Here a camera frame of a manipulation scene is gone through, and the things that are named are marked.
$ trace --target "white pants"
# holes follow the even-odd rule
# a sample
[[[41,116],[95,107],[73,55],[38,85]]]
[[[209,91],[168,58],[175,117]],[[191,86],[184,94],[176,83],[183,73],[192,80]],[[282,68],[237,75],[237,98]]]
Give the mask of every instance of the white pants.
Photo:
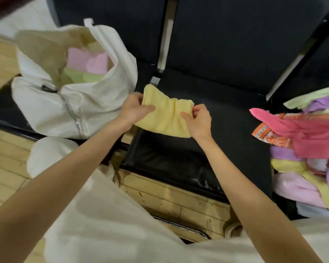
[[[61,137],[35,143],[27,162],[34,178],[78,145]],[[46,232],[47,263],[259,262],[250,239],[185,245],[97,168]],[[329,217],[295,222],[320,258],[329,262]]]

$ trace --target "black backrest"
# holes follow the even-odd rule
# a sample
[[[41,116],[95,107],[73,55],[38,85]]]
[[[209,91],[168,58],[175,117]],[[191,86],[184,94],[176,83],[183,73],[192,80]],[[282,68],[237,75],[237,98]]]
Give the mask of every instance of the black backrest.
[[[294,97],[329,87],[329,36],[304,66],[290,75],[272,96],[272,104],[281,105]]]
[[[179,0],[166,67],[267,94],[329,0]]]
[[[157,65],[167,0],[48,0],[59,25],[95,25],[117,30],[129,52],[138,60]]]

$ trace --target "open bag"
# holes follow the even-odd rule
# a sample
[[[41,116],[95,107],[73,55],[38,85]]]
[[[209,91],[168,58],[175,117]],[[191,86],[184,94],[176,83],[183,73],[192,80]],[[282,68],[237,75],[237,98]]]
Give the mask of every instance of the open bag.
[[[135,89],[136,59],[117,31],[89,18],[84,24],[16,36],[22,77],[13,80],[12,97],[37,133],[87,139],[118,116]],[[68,84],[62,73],[72,47],[106,52],[113,67],[97,82]]]

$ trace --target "forearm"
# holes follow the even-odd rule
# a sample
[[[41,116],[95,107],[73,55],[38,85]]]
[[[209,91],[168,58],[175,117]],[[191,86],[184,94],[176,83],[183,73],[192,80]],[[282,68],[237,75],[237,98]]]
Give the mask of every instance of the forearm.
[[[127,127],[111,121],[0,207],[0,262],[24,261]]]
[[[212,138],[199,141],[199,145],[265,262],[322,262],[291,221],[235,167]]]

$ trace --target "person's left arm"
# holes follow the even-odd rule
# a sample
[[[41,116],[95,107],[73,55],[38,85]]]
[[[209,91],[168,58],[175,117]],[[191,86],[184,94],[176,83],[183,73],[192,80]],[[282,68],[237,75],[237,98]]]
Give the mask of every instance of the person's left arm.
[[[154,106],[141,106],[141,100],[142,94],[130,94],[119,117],[43,171],[0,207],[0,262],[25,261],[116,140],[155,110]]]

